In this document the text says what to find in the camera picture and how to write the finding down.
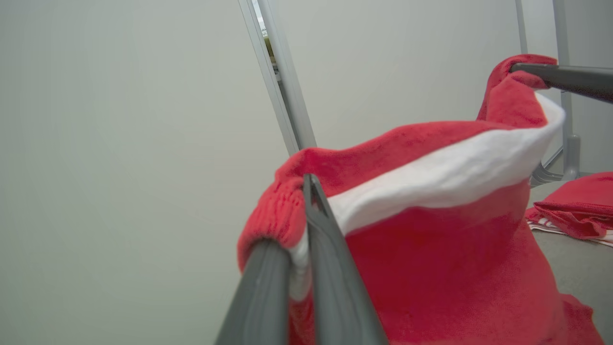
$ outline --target gray metal bar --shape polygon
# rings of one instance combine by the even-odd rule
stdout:
[[[256,53],[257,62],[262,70],[264,84],[268,90],[268,95],[270,97],[270,101],[272,102],[273,111],[275,112],[276,120],[279,123],[279,129],[281,130],[283,141],[287,147],[287,152],[290,155],[293,155],[300,150],[300,147],[281,95],[275,70],[272,67],[272,62],[270,62],[270,57],[268,56],[266,43],[264,42],[262,31],[260,30],[259,23],[257,22],[256,11],[253,8],[253,3],[251,0],[238,0],[238,4],[243,12],[247,32],[249,33],[249,38],[251,38],[251,43],[253,44],[253,49]]]
[[[558,46],[558,64],[570,65],[570,53],[568,49],[568,30],[566,28],[566,9],[565,0],[553,0],[554,20],[555,20],[555,39]],[[562,127],[562,148],[564,153],[564,171],[568,169],[571,162],[568,161],[568,138],[573,135],[573,104],[571,94],[568,92],[560,93],[560,105],[566,112],[566,119]]]
[[[517,9],[517,26],[519,28],[519,49],[522,54],[528,53],[528,39],[526,37],[526,24],[524,22],[524,7],[522,0],[515,0]]]
[[[278,11],[274,6],[275,1],[258,0],[262,18],[268,32],[268,39],[275,55],[279,75],[281,76],[281,87],[284,88],[286,104],[288,105],[288,113],[291,118],[291,123],[294,126],[294,133],[300,149],[306,147],[315,147],[315,134],[311,127],[311,120],[307,113],[307,105],[302,96],[302,89],[298,80],[292,55],[289,50],[289,44],[285,37],[285,33],[281,28],[280,20],[278,19]]]

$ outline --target folded red towel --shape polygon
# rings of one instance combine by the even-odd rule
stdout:
[[[613,230],[613,172],[565,183],[526,210],[526,218],[545,226],[551,222],[574,238],[605,238]]]

